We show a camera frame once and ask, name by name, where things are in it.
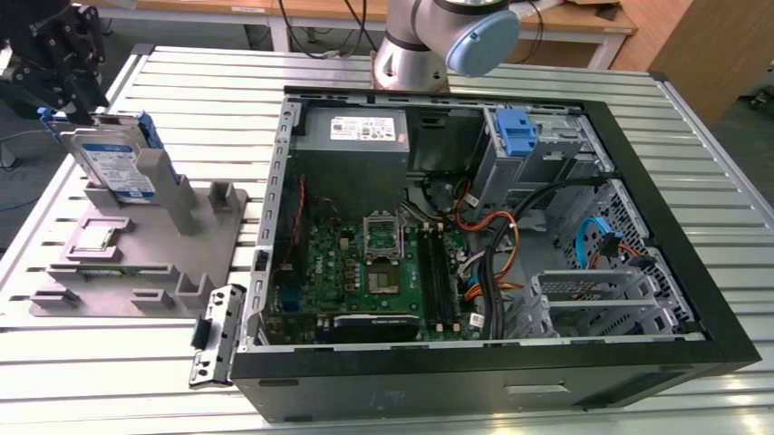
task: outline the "green motherboard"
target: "green motherboard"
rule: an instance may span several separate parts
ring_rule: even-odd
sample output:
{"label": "green motherboard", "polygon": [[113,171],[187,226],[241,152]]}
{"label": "green motherboard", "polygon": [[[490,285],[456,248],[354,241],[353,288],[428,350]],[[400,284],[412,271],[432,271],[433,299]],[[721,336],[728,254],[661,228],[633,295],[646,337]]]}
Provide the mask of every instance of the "green motherboard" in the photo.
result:
{"label": "green motherboard", "polygon": [[[405,227],[401,243],[393,227],[370,227],[369,247],[398,248],[402,258],[393,262],[388,258],[372,258],[368,261],[364,229],[362,226],[337,223],[312,228],[306,279],[301,294],[296,289],[281,290],[284,306],[293,307],[293,313],[286,310],[282,320],[276,318],[276,327],[285,335],[281,341],[298,344],[321,343],[321,326],[324,323],[328,326],[329,319],[342,314],[414,315],[421,319],[416,341],[469,339],[470,333],[461,327],[457,280],[452,276],[457,270],[456,253],[465,247],[462,233],[444,233],[442,261],[449,262],[450,266],[450,286],[441,290],[449,292],[452,309],[458,319],[456,324],[444,327],[426,321],[428,298],[422,288],[420,238],[430,233],[418,227]],[[298,306],[289,304],[289,298],[300,301]]]}

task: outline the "blue latch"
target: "blue latch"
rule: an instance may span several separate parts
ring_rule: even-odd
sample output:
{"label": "blue latch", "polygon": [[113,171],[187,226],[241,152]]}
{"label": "blue latch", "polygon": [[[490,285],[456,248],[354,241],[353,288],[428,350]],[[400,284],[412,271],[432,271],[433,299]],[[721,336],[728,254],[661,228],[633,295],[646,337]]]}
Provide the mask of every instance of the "blue latch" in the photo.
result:
{"label": "blue latch", "polygon": [[537,145],[537,126],[525,109],[496,109],[497,130],[512,157],[529,156]]}

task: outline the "table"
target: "table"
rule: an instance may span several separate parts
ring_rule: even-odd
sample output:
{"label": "table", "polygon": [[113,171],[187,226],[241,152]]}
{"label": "table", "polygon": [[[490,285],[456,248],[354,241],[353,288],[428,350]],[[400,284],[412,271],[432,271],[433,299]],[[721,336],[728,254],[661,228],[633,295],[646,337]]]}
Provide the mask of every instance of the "table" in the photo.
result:
{"label": "table", "polygon": [[[250,193],[230,282],[249,283],[282,86],[366,89],[369,65],[362,56],[316,61],[298,53],[157,47],[123,67],[110,111],[151,113],[175,167],[195,186],[227,179]],[[450,81],[460,93],[609,103],[764,361],[624,410],[368,420],[289,433],[774,432],[774,214],[672,85],[641,72],[516,65],[478,79],[450,74]],[[69,157],[0,262],[0,432],[276,429],[237,389],[187,389],[193,320],[30,316],[25,299],[87,206],[85,186]]]}
{"label": "table", "polygon": [[[352,3],[361,14],[362,3],[358,0]],[[109,0],[93,0],[89,4],[99,8],[105,18],[267,25],[276,51],[292,50],[278,0],[139,0],[137,10],[115,7]],[[369,0],[369,30],[385,30],[388,4],[389,0]],[[294,27],[358,28],[342,0],[285,0],[285,6]],[[594,8],[573,4],[550,8],[544,12],[544,20],[545,41],[598,45],[588,66],[592,69],[610,67],[626,37],[637,31],[637,26],[624,12],[618,13],[614,21],[608,21],[594,15]],[[532,15],[522,22],[521,39],[534,40],[537,27],[538,18]]]}

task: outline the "expansion slot bracket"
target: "expansion slot bracket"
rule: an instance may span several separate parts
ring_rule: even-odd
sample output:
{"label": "expansion slot bracket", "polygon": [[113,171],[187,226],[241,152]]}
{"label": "expansion slot bracket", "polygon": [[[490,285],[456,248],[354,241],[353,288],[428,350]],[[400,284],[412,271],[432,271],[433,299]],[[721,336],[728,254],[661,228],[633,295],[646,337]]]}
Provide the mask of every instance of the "expansion slot bracket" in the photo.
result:
{"label": "expansion slot bracket", "polygon": [[213,290],[207,312],[197,322],[191,345],[197,348],[189,387],[229,387],[231,355],[235,349],[239,314],[246,289],[227,285]]}

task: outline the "aluminum table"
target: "aluminum table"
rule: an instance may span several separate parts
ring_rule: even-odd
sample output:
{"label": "aluminum table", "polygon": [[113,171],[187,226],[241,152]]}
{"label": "aluminum table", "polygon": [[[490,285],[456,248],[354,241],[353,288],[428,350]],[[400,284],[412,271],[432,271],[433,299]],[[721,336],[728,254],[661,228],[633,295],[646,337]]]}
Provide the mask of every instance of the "aluminum table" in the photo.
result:
{"label": "aluminum table", "polygon": [[[450,81],[460,93],[610,104],[764,361],[622,410],[272,426],[237,389],[189,390],[191,320],[29,314],[87,207],[69,157],[0,262],[0,432],[774,433],[774,214],[672,85],[640,72],[538,66]],[[111,111],[151,113],[195,187],[227,179],[250,192],[230,277],[245,285],[288,84],[369,88],[369,58],[155,47],[130,57],[110,91]]]}

